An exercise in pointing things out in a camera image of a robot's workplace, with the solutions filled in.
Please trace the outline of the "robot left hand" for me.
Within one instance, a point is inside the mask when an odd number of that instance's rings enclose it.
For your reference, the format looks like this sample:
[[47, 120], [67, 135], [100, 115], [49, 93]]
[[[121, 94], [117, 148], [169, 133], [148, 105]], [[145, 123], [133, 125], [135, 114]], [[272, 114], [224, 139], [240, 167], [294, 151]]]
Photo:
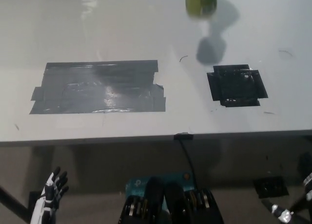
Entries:
[[68, 191], [67, 171], [60, 173], [57, 167], [47, 179], [41, 195], [35, 203], [30, 224], [55, 224], [56, 212], [63, 195]]

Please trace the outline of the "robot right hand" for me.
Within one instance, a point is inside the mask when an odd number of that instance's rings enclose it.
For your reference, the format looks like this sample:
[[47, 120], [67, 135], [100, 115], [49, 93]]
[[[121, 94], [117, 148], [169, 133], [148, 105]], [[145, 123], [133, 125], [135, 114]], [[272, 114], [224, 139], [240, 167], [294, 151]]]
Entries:
[[299, 157], [298, 172], [303, 180], [305, 198], [308, 202], [312, 201], [312, 155], [305, 152]]

